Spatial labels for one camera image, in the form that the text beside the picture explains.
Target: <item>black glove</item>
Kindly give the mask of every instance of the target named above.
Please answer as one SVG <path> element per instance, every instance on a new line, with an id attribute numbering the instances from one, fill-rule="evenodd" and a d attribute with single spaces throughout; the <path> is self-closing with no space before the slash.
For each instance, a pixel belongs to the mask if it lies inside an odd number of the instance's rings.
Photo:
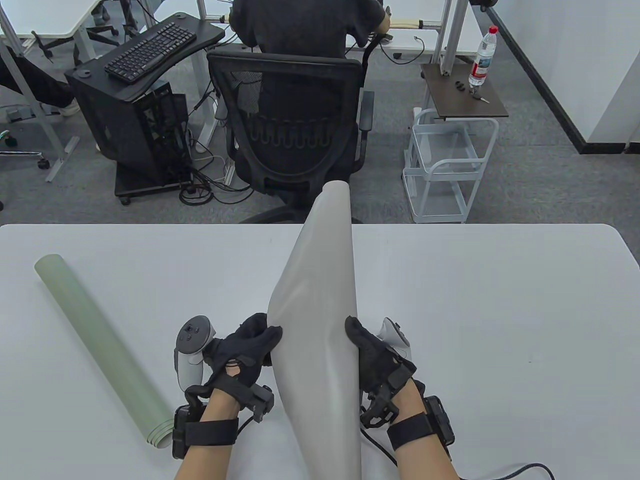
<path id="1" fill-rule="evenodd" d="M 202 351 L 212 373 L 204 385 L 192 385 L 185 394 L 201 398 L 211 397 L 214 383 L 226 375 L 226 367 L 238 366 L 240 373 L 233 378 L 251 387 L 260 376 L 262 366 L 271 366 L 271 350 L 282 338 L 281 326 L 267 327 L 267 314 L 254 314 L 225 339 L 214 339 Z"/>
<path id="2" fill-rule="evenodd" d="M 364 328 L 356 317 L 347 317 L 344 329 L 349 340 L 358 347 L 360 390 L 363 392 L 377 392 L 401 364 L 404 364 L 411 374 L 415 372 L 413 363 L 391 350 L 387 344 Z"/>

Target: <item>green rolled sheet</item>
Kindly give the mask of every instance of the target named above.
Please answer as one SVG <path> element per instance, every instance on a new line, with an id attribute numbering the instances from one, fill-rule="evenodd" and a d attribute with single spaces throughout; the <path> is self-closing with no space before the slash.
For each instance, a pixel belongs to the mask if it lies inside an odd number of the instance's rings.
<path id="1" fill-rule="evenodd" d="M 127 408 L 145 440 L 171 444 L 173 413 L 98 306 L 60 255 L 46 255 L 35 270 Z"/>

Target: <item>bottle label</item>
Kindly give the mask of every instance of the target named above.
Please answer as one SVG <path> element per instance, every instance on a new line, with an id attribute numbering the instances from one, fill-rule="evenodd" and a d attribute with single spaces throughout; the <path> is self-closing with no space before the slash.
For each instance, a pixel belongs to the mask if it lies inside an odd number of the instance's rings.
<path id="1" fill-rule="evenodd" d="M 486 71 L 489 69 L 489 65 L 491 65 L 490 58 L 481 58 L 474 62 L 474 68 L 471 70 L 471 74 L 476 78 L 484 78 L 486 77 Z"/>

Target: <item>black baseboard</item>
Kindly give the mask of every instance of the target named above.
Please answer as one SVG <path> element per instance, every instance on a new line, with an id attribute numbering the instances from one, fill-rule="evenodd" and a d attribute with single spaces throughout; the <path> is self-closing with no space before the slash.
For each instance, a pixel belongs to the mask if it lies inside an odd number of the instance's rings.
<path id="1" fill-rule="evenodd" d="M 640 155 L 640 143 L 636 141 L 631 142 L 628 149 L 625 150 L 625 153 Z"/>
<path id="2" fill-rule="evenodd" d="M 573 146 L 578 150 L 580 154 L 619 154 L 625 149 L 624 143 L 589 143 L 587 142 L 575 124 L 571 121 L 571 118 L 562 108 L 560 102 L 556 96 L 551 92 L 551 89 L 547 86 L 546 82 L 542 80 L 542 77 L 535 69 L 533 64 L 529 61 L 522 49 L 518 46 L 515 39 L 509 33 L 508 28 L 502 23 L 500 17 L 495 13 L 493 8 L 488 8 L 486 11 L 489 18 L 500 29 L 500 35 L 504 39 L 505 43 L 513 53 L 513 56 L 518 60 L 522 68 L 533 82 L 533 85 L 538 89 L 538 92 L 545 100 L 551 112 L 556 116 L 560 126 L 563 128 Z"/>

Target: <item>black computer tower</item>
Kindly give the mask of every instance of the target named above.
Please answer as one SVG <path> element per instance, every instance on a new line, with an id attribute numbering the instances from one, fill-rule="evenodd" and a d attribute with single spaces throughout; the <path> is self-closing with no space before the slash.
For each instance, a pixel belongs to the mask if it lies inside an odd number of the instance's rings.
<path id="1" fill-rule="evenodd" d="M 67 74 L 67 80 L 100 151 L 118 163 L 118 177 L 121 172 L 128 179 L 139 175 L 147 193 L 153 186 L 190 181 L 184 95 L 158 80 L 146 94 L 124 102 L 73 75 Z"/>

